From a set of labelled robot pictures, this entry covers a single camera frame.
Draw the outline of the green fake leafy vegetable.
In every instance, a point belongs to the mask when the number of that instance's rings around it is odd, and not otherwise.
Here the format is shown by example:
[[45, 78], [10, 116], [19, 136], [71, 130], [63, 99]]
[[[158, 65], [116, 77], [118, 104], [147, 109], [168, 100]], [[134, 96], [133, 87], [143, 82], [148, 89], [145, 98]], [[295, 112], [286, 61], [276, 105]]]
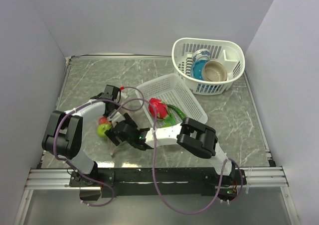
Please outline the green fake leafy vegetable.
[[178, 107], [174, 106], [174, 105], [167, 105], [167, 107], [169, 109], [172, 109], [173, 111], [176, 112], [176, 114], [181, 118], [181, 119], [184, 119], [186, 118], [186, 114], [181, 110], [179, 109]]

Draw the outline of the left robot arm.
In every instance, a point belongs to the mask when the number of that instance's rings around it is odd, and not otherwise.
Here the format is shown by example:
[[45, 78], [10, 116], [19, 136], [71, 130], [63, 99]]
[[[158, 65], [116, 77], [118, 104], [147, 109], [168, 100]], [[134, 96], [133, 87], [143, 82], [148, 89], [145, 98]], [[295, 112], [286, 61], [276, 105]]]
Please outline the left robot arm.
[[100, 115], [108, 116], [119, 107], [120, 100], [121, 89], [106, 85], [103, 92], [75, 109], [53, 111], [43, 136], [42, 149], [79, 170], [81, 180], [87, 186], [94, 186], [100, 176], [97, 163], [81, 149], [83, 124]]

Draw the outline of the white rectangular perforated basket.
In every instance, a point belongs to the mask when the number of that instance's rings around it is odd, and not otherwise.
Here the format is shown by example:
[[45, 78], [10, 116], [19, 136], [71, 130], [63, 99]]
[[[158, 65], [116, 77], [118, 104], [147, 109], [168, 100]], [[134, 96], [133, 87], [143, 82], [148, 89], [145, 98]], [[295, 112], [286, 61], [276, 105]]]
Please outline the white rectangular perforated basket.
[[144, 95], [146, 100], [156, 98], [164, 103], [176, 106], [186, 116], [207, 123], [208, 116], [194, 94], [187, 87], [184, 81], [177, 74], [167, 74], [149, 80], [137, 86], [140, 92], [136, 92], [137, 97]]

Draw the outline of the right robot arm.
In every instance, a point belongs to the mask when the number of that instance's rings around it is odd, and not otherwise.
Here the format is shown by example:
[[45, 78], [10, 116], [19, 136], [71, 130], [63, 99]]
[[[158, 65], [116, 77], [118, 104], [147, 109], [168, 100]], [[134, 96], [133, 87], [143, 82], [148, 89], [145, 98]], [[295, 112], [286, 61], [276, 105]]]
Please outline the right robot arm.
[[112, 121], [103, 132], [116, 146], [127, 142], [138, 150], [151, 150], [166, 145], [180, 145], [196, 157], [208, 159], [218, 179], [230, 184], [236, 177], [235, 165], [221, 149], [216, 130], [186, 117], [181, 123], [162, 128], [138, 128], [128, 113], [120, 120]]

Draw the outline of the red fake dragon fruit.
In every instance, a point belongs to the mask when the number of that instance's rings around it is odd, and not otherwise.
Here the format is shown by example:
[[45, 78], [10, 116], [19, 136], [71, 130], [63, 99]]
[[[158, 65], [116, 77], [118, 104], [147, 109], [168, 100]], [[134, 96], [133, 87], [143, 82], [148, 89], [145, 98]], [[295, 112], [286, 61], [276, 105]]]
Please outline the red fake dragon fruit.
[[170, 112], [167, 104], [156, 98], [151, 98], [149, 102], [152, 104], [149, 105], [149, 112], [154, 118], [163, 122], [166, 127], [176, 125], [174, 116]]

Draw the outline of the clear zip top bag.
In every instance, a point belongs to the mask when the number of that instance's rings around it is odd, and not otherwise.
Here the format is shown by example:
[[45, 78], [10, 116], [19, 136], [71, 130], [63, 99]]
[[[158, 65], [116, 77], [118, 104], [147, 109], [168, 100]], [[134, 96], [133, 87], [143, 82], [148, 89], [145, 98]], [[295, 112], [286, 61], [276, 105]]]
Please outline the clear zip top bag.
[[116, 147], [125, 141], [123, 136], [120, 135], [121, 128], [115, 129], [119, 123], [123, 122], [123, 125], [129, 125], [133, 128], [138, 127], [127, 112], [121, 113], [117, 111], [118, 107], [117, 105], [106, 103], [105, 112], [99, 119], [97, 127], [97, 134], [103, 139], [108, 138]]

